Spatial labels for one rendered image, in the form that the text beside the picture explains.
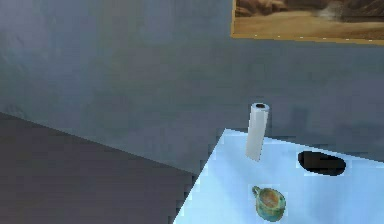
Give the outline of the green ceramic cup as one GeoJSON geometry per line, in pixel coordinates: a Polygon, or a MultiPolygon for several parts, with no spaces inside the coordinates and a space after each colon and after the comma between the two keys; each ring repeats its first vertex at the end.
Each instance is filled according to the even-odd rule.
{"type": "Polygon", "coordinates": [[[269,222],[279,221],[286,208],[286,199],[282,193],[272,188],[252,187],[257,214],[269,222]]]}

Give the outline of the gold framed landscape picture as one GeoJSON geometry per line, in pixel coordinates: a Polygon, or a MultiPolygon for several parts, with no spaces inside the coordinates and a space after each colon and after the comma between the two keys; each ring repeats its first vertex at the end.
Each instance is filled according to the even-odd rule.
{"type": "Polygon", "coordinates": [[[384,47],[384,0],[234,0],[230,36],[384,47]]]}

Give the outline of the white paper towel roll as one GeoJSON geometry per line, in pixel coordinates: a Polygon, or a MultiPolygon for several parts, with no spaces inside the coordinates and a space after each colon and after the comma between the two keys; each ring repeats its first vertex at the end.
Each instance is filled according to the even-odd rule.
{"type": "Polygon", "coordinates": [[[264,103],[253,103],[250,107],[246,156],[259,161],[265,137],[270,107],[264,103]]]}

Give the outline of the pale blue table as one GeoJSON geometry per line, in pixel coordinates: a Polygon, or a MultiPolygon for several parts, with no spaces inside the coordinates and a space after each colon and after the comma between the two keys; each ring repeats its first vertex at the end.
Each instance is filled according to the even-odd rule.
{"type": "Polygon", "coordinates": [[[223,132],[173,224],[384,224],[383,162],[339,153],[345,171],[327,176],[299,164],[309,146],[266,137],[254,161],[246,140],[244,132],[223,132]],[[254,186],[284,195],[280,221],[257,214],[254,186]]]}

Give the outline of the black oval dish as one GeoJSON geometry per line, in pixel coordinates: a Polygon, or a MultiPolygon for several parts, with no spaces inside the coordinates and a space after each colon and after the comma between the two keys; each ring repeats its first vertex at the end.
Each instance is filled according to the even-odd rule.
{"type": "Polygon", "coordinates": [[[346,162],[342,158],[322,152],[302,151],[297,160],[306,171],[321,175],[338,176],[346,169],[346,162]]]}

